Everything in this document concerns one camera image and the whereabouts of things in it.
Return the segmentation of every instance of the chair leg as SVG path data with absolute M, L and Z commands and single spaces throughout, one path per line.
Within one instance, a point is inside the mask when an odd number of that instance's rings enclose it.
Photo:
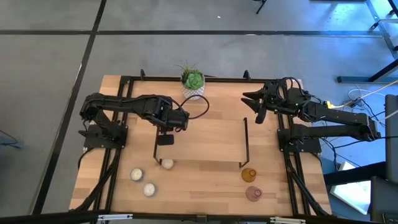
M 261 6 L 259 8 L 259 10 L 257 10 L 256 14 L 259 14 L 260 10 L 262 9 L 262 7 L 264 6 L 264 4 L 266 3 L 267 0 L 262 0 Z

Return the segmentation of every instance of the white cable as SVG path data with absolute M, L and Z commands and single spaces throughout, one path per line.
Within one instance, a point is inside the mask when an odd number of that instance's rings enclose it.
M 363 94 L 362 94 L 362 91 L 366 91 L 366 92 L 368 92 L 368 93 L 371 93 L 372 91 L 369 91 L 369 90 L 363 90 L 363 89 L 360 89 L 360 88 L 356 88 L 356 89 L 353 89 L 353 90 L 350 90 L 349 92 L 348 92 L 348 97 L 350 98 L 350 99 L 352 99 L 352 100 L 355 100 L 356 98 L 353 98 L 353 97 L 351 97 L 351 93 L 353 92 L 353 91 L 361 91 L 361 97 L 363 96 Z M 374 93 L 374 94 L 378 94 L 378 95 L 381 95 L 381 96 L 385 96 L 384 94 L 382 94 L 382 93 Z
M 391 114 L 387 115 L 385 118 L 381 119 L 380 121 L 378 121 L 379 123 L 381 123 L 381 121 L 387 120 L 388 118 L 390 118 L 392 115 L 398 113 L 398 110 L 392 112 Z

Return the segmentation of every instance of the desk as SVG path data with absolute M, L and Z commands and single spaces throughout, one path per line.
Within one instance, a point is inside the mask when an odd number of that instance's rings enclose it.
M 104 76 L 99 92 L 117 95 L 120 78 L 115 75 Z M 157 94 L 171 96 L 177 102 L 182 102 L 184 98 L 180 85 L 179 82 L 134 81 L 132 97 Z M 201 118 L 190 121 L 203 125 L 228 121 L 235 123 L 243 122 L 243 118 L 247 117 L 250 162 L 245 168 L 257 170 L 258 175 L 253 183 L 243 181 L 241 169 L 236 162 L 177 160 L 172 170 L 164 170 L 153 159 L 156 127 L 134 114 L 129 114 L 126 123 L 129 126 L 127 144 L 121 152 L 111 211 L 291 216 L 284 157 L 279 151 L 276 135 L 277 116 L 267 113 L 263 124 L 255 124 L 256 115 L 240 100 L 243 92 L 261 87 L 261 83 L 206 82 L 205 97 L 210 102 L 210 110 Z M 189 101 L 183 107 L 195 116 L 205 110 L 206 104 L 202 100 Z M 188 124 L 186 132 L 195 131 L 193 127 L 194 125 L 191 127 Z M 215 133 L 200 133 L 197 134 L 197 139 L 209 141 L 214 135 Z M 218 149 L 211 144 L 208 148 Z M 83 158 L 70 208 L 79 206 L 93 190 L 100 175 L 103 156 L 104 149 L 94 149 Z M 308 189 L 323 209 L 331 213 L 319 160 L 309 153 L 301 153 L 300 156 Z M 142 182 L 130 180 L 130 171 L 135 167 L 140 167 L 145 172 Z M 142 194 L 142 188 L 148 182 L 157 186 L 157 193 L 152 198 Z M 250 202 L 245 197 L 245 191 L 251 185 L 263 191 L 258 202 Z M 100 208 L 105 204 L 106 189 L 107 186 L 104 188 Z M 298 210 L 302 213 L 297 186 L 295 193 Z

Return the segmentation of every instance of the white candle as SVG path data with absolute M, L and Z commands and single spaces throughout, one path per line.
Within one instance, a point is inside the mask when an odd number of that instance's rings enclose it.
M 142 178 L 142 170 L 141 170 L 140 168 L 135 168 L 135 169 L 133 169 L 133 170 L 131 171 L 131 173 L 130 173 L 130 178 L 131 178 L 133 181 L 141 180 L 141 178 Z
M 155 185 L 153 184 L 146 184 L 144 186 L 144 195 L 146 197 L 151 197 L 155 194 Z
M 174 161 L 172 159 L 162 159 L 162 167 L 164 169 L 171 169 L 174 165 Z

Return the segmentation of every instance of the succulent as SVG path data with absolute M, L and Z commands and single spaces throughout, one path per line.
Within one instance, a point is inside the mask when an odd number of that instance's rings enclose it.
M 188 74 L 188 78 L 185 81 L 185 87 L 191 90 L 197 90 L 204 84 L 201 72 L 193 72 Z
M 189 67 L 187 64 L 185 64 L 183 67 L 180 67 L 183 69 L 181 82 L 185 87 L 191 90 L 197 90 L 205 84 L 202 72 L 194 69 L 193 67 Z

